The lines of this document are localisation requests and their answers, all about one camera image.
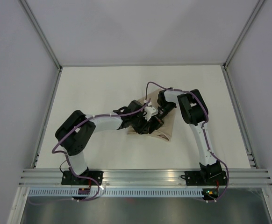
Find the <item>beige cloth napkin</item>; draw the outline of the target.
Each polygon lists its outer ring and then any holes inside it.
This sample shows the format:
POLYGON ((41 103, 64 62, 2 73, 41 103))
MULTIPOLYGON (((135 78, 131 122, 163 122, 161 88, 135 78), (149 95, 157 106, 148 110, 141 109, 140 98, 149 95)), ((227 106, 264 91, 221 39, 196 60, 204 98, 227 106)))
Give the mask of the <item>beige cloth napkin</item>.
MULTIPOLYGON (((158 103, 158 95, 161 92, 161 89, 157 89, 151 93, 148 94, 148 98, 151 99, 152 106, 158 109, 159 106, 161 106, 158 103)), ((173 123, 175 119, 175 111, 176 108, 173 109, 164 119, 164 124, 157 130, 155 130, 152 134, 144 134, 144 135, 150 135, 152 137, 156 137, 159 139, 164 139, 165 141, 170 141, 172 137, 172 130, 173 130, 173 123)), ((136 135, 137 133, 134 131, 132 127, 129 127, 127 130, 128 135, 136 135)))

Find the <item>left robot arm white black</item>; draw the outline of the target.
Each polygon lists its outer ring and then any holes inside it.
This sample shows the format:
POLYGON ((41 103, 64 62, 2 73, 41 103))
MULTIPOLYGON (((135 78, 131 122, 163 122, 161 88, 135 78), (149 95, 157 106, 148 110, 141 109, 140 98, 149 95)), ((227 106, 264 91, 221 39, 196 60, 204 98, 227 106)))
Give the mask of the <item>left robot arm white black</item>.
POLYGON ((128 106, 114 110, 109 114, 86 115, 75 110, 55 132, 58 144, 52 153, 63 153, 69 170, 63 172, 62 184, 88 185, 95 183, 89 174, 83 150, 94 133, 106 130, 120 130, 128 127, 140 129, 144 133, 146 125, 158 114, 151 102, 142 105, 136 100, 128 106))

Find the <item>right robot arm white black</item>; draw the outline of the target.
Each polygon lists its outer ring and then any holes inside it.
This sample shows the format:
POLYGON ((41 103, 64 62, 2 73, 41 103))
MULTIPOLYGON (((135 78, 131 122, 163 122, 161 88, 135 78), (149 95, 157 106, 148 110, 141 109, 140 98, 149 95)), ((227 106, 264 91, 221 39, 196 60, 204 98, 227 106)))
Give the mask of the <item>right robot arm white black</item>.
POLYGON ((157 103, 163 114, 170 106, 179 106, 183 121, 190 126, 197 144, 200 170, 186 170, 180 178, 187 186, 227 186, 229 173, 222 169, 226 164, 214 153, 208 134, 208 108, 199 90, 162 90, 157 103))

